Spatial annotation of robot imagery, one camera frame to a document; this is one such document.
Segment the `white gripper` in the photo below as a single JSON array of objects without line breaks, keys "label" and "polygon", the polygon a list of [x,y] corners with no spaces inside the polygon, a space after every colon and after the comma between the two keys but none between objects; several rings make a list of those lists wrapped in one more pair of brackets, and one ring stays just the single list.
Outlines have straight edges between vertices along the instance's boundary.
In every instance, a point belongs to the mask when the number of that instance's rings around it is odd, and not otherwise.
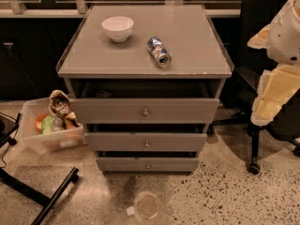
[{"label": "white gripper", "polygon": [[256,126],[266,126],[300,88],[299,4],[285,5],[247,45],[253,49],[267,47],[269,58],[284,63],[272,71],[265,70],[259,80],[250,120]]}]

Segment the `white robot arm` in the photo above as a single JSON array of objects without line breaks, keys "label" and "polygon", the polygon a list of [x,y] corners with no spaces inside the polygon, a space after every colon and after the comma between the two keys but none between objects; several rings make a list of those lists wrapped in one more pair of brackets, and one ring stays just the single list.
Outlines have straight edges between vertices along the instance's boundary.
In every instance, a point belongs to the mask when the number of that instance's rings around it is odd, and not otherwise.
[{"label": "white robot arm", "polygon": [[247,45],[266,49],[267,56],[277,62],[274,69],[263,71],[252,105],[250,120],[262,127],[274,120],[300,88],[300,0],[288,0]]}]

